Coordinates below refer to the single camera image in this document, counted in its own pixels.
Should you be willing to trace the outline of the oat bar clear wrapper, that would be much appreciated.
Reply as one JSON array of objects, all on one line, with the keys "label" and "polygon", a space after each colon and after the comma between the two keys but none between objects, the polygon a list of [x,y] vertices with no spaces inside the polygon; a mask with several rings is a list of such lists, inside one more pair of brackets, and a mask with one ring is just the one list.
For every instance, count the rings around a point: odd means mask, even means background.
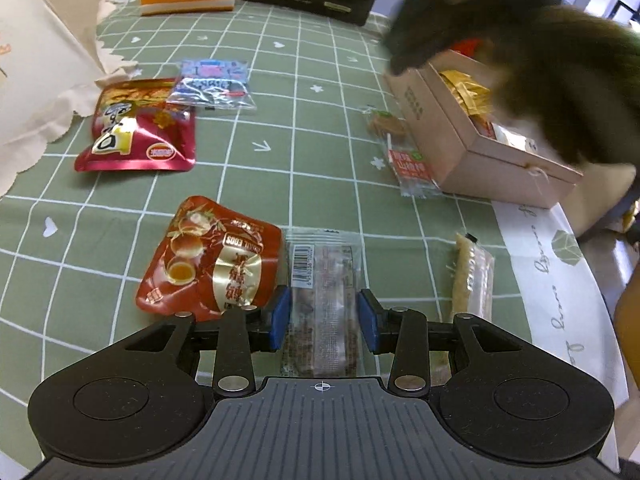
[{"label": "oat bar clear wrapper", "polygon": [[491,321],[495,258],[469,233],[456,235],[456,247],[450,308],[442,320],[451,323],[456,314],[466,313]]}]

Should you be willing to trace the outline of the red quail eggs packet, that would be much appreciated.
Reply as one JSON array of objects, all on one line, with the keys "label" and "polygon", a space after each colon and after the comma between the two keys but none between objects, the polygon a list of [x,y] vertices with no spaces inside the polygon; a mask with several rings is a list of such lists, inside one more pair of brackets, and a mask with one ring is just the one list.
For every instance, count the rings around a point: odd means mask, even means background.
[{"label": "red quail eggs packet", "polygon": [[228,307],[268,304],[277,286],[282,231],[205,196],[184,200],[156,248],[136,293],[139,309],[198,322]]}]

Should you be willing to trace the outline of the dark dried fruit packet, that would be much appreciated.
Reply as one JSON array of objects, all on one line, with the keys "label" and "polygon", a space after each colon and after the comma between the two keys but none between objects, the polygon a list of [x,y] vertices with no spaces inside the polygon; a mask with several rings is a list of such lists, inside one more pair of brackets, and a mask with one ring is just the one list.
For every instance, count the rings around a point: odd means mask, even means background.
[{"label": "dark dried fruit packet", "polygon": [[299,378],[362,375],[356,306],[363,286],[360,236],[294,228],[285,240],[292,310],[281,373]]}]

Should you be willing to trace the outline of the hawthorn stick snack packet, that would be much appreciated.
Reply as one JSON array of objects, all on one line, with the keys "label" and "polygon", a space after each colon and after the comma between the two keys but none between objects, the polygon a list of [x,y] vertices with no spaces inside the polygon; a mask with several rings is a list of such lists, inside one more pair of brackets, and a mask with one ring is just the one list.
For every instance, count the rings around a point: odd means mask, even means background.
[{"label": "hawthorn stick snack packet", "polygon": [[405,119],[372,107],[367,107],[363,116],[370,135],[378,142],[383,159],[398,182],[400,195],[412,198],[436,196],[440,189],[428,171]]}]

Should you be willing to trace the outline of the large red snack pouch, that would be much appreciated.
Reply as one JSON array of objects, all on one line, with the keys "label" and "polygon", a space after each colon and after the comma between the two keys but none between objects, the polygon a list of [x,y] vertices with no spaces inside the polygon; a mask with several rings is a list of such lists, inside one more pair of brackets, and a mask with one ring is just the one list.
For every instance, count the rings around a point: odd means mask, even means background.
[{"label": "large red snack pouch", "polygon": [[171,79],[110,84],[96,103],[92,143],[74,163],[78,172],[188,171],[195,164],[195,116],[168,102]]}]

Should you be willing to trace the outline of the gold foil snack packet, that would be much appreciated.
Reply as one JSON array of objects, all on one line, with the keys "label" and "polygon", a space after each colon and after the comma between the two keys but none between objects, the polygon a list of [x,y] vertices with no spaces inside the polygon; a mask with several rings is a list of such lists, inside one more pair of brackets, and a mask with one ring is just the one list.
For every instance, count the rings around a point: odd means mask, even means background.
[{"label": "gold foil snack packet", "polygon": [[487,116],[492,111],[491,91],[466,73],[443,70],[440,78],[468,116]]}]

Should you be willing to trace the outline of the blue pink candy packet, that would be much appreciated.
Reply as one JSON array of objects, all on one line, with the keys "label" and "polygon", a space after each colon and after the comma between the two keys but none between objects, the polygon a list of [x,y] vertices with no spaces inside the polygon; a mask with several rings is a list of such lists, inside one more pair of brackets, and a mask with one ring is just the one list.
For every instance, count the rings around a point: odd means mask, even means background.
[{"label": "blue pink candy packet", "polygon": [[184,60],[166,102],[208,110],[254,110],[250,66],[238,60]]}]

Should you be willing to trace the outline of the rice cracker snack bag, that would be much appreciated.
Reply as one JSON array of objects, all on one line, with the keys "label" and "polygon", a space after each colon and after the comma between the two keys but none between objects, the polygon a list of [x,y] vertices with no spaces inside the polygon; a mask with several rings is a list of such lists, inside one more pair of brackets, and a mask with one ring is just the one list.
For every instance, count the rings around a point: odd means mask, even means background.
[{"label": "rice cracker snack bag", "polygon": [[517,148],[527,153],[536,154],[538,152],[536,142],[528,136],[523,136],[521,133],[511,131],[502,125],[491,122],[482,115],[472,115],[470,119],[481,136],[486,136],[488,139],[512,146],[512,148]]}]

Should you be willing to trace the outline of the pink cardboard box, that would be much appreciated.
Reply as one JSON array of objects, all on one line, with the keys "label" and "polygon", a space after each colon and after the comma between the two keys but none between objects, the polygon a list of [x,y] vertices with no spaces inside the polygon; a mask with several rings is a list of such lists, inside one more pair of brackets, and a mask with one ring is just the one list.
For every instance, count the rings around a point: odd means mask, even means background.
[{"label": "pink cardboard box", "polygon": [[481,136],[440,78],[443,70],[466,73],[487,88],[497,81],[489,67],[454,51],[442,52],[399,76],[385,74],[427,169],[442,191],[549,209],[574,190],[582,173],[562,162],[532,122],[517,122],[498,108],[488,118],[533,139],[536,154]]}]

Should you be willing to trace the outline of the green grid tablecloth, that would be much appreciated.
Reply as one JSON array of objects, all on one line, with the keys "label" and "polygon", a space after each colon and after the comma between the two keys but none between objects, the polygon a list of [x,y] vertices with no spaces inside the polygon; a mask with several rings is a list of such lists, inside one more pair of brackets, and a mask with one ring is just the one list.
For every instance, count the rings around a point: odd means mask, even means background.
[{"label": "green grid tablecloth", "polygon": [[26,405],[44,378],[147,326],[134,295],[170,218],[191,195],[283,229],[356,233],[363,281],[386,307],[432,320],[450,308],[456,237],[495,257],[492,318],[593,374],[616,404],[628,398],[608,309],[560,208],[399,193],[364,111],[394,112],[381,15],[355,27],[241,2],[230,13],[142,16],[129,0],[100,39],[167,77],[186,58],[250,64],[256,110],[201,112],[188,172],[85,174],[76,119],[1,201],[1,474],[40,460]]}]

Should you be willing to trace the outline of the red plush horse toy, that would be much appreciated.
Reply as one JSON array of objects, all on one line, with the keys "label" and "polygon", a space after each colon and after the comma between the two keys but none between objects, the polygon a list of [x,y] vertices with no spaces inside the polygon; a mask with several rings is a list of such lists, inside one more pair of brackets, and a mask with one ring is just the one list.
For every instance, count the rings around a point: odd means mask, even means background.
[{"label": "red plush horse toy", "polygon": [[446,50],[475,58],[482,40],[472,31],[474,9],[472,0],[402,0],[383,38],[390,59],[418,67]]}]

